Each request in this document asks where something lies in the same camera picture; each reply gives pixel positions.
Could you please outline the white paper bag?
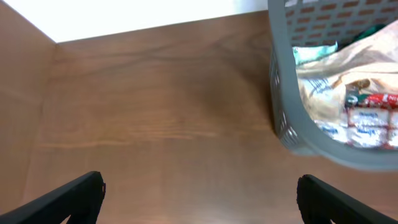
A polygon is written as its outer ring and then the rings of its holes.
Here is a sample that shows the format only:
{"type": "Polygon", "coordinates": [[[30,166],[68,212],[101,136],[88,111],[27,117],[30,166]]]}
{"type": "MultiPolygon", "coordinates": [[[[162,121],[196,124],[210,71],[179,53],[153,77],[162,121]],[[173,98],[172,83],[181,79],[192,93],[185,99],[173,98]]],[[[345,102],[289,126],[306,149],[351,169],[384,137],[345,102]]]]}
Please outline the white paper bag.
{"type": "Polygon", "coordinates": [[[321,60],[296,67],[313,120],[341,121],[346,90],[397,94],[397,21],[321,60]]]}

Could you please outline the teal small tissue packet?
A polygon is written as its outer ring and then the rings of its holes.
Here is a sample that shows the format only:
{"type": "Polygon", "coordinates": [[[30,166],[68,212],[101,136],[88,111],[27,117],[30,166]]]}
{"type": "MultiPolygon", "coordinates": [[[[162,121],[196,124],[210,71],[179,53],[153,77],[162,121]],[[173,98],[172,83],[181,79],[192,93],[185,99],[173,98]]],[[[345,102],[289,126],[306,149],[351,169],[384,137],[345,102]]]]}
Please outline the teal small tissue packet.
{"type": "Polygon", "coordinates": [[[302,65],[327,57],[338,50],[338,43],[319,45],[314,47],[292,47],[295,64],[302,65]]]}

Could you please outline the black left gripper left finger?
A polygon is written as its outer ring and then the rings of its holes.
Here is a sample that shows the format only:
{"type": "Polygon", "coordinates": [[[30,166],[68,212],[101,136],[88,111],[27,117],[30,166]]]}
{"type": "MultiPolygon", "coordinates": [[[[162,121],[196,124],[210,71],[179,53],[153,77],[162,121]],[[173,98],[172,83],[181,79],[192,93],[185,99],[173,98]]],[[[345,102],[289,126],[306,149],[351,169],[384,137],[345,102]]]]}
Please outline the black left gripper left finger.
{"type": "Polygon", "coordinates": [[[1,215],[1,223],[96,223],[105,193],[101,173],[91,171],[1,215]]]}

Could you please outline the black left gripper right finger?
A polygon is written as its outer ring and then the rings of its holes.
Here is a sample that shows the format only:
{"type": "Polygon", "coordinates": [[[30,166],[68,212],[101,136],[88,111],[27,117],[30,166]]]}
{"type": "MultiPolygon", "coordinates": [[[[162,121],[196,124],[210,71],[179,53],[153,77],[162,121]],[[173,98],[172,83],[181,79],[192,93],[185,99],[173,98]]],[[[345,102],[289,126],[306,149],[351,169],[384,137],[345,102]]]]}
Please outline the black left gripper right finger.
{"type": "Polygon", "coordinates": [[[397,224],[313,175],[298,179],[297,205],[304,224],[397,224]]]}

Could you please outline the green Nescafe coffee bag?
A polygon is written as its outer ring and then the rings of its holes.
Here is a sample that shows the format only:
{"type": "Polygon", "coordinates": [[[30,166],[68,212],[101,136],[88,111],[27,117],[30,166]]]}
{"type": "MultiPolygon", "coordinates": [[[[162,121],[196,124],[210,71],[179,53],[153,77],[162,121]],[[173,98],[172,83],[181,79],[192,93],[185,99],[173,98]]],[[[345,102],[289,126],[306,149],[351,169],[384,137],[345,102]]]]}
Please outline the green Nescafe coffee bag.
{"type": "Polygon", "coordinates": [[[397,22],[338,52],[333,83],[345,107],[397,107],[397,22]]]}

